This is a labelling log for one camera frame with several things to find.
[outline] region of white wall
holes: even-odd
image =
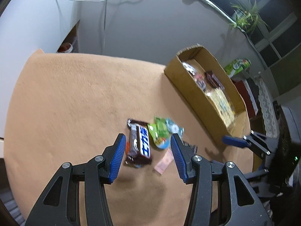
[[[37,49],[56,52],[79,19],[68,0],[11,0],[0,17],[0,137],[18,76]]]
[[[263,71],[245,36],[198,0],[109,0],[102,51],[104,4],[81,4],[80,52],[167,64],[178,50],[199,43],[222,66],[249,58],[252,75]]]
[[[0,137],[26,60],[38,48],[55,52],[79,18],[79,46],[84,53],[167,64],[178,50],[200,43],[222,66],[246,57],[252,61],[252,75],[263,71],[244,35],[231,30],[228,21],[198,0],[109,0],[102,51],[104,4],[68,0],[9,3],[0,17]]]
[[[3,145],[4,145],[3,140],[0,140],[0,158],[3,158]]]

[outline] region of cardboard box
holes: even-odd
[[[220,118],[211,100],[196,85],[192,76],[183,67],[181,63],[183,61],[193,66],[203,76],[204,72],[212,70],[223,84],[225,92],[233,104],[236,117],[234,124],[229,129]],[[201,119],[216,144],[224,145],[222,143],[223,135],[243,136],[243,128],[246,118],[248,118],[244,101],[223,68],[207,49],[196,45],[179,51],[167,65],[164,73]]]

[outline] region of window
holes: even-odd
[[[235,10],[231,3],[249,6],[249,0],[210,0],[230,17]],[[301,43],[301,21],[297,20],[287,0],[256,0],[259,23],[254,32],[249,33],[251,41],[260,52],[266,66],[270,67]]]

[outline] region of candy wrapper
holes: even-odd
[[[231,102],[228,101],[224,92],[220,88],[212,89],[205,93],[212,101],[217,113],[224,122],[227,129],[231,128],[235,120],[235,112]]]
[[[199,88],[202,89],[203,91],[205,91],[206,83],[205,83],[202,75],[200,73],[198,73],[198,71],[194,67],[192,67],[190,64],[188,64],[186,62],[182,62],[182,65],[190,73],[190,75],[192,76],[193,80],[195,80],[195,83],[199,86]]]
[[[170,145],[169,132],[164,118],[155,117],[154,124],[148,124],[148,129],[153,137],[154,144],[160,149],[166,149]]]
[[[212,88],[220,88],[222,90],[225,89],[224,86],[222,85],[222,83],[219,81],[219,79],[217,79],[215,74],[213,74],[212,70],[205,72],[205,76],[207,78],[208,83],[210,84],[210,86]]]
[[[183,133],[184,133],[184,128],[179,127],[176,123],[174,123],[171,119],[167,118],[165,120],[166,127],[168,131],[173,134],[177,133],[180,138],[182,138]]]
[[[135,167],[149,165],[152,162],[150,143],[147,128],[139,124],[128,124],[130,139],[125,147],[127,164]]]
[[[196,145],[190,145],[189,143],[187,143],[185,141],[183,141],[183,144],[186,146],[190,146],[193,153],[195,155],[197,154],[198,147]],[[167,149],[163,158],[154,167],[155,171],[157,171],[158,173],[160,173],[162,175],[164,173],[164,171],[166,170],[166,168],[169,166],[169,164],[172,163],[173,160],[174,160],[173,153],[172,153],[171,149],[169,148],[169,149]]]

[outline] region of snack package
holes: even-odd
[[[155,117],[154,124],[148,124],[148,129],[153,137],[154,144],[160,149],[166,149],[170,145],[169,132],[164,118]]]
[[[217,79],[215,74],[213,74],[212,70],[205,72],[205,76],[207,78],[208,83],[210,84],[210,86],[212,88],[220,88],[222,90],[225,89],[224,86],[222,85],[222,83],[219,81],[219,79]]]
[[[202,75],[200,73],[198,73],[198,71],[194,67],[192,67],[190,64],[188,64],[186,62],[182,62],[182,65],[191,74],[192,78],[195,80],[195,83],[199,86],[199,88],[202,89],[203,91],[205,91],[206,83],[205,83]]]
[[[226,98],[223,90],[216,88],[206,91],[205,94],[212,101],[216,111],[219,113],[220,118],[224,122],[227,129],[229,129],[234,122],[235,112],[233,106]]]
[[[228,64],[224,70],[226,74],[231,78],[242,70],[248,68],[251,65],[251,61],[248,59],[235,59]]]
[[[190,146],[193,153],[196,155],[198,151],[198,147],[196,145],[190,145],[189,143],[183,141],[183,144],[186,146]],[[158,164],[154,167],[155,171],[160,173],[161,175],[164,173],[166,168],[169,166],[170,163],[174,160],[173,153],[170,148],[167,149],[163,158],[158,162]]]
[[[166,127],[168,131],[173,134],[177,133],[180,138],[182,138],[183,133],[184,133],[184,128],[179,127],[176,123],[174,123],[170,118],[167,118],[165,120]]]
[[[127,164],[135,167],[149,165],[152,162],[147,128],[139,124],[129,124],[130,139],[125,147]]]

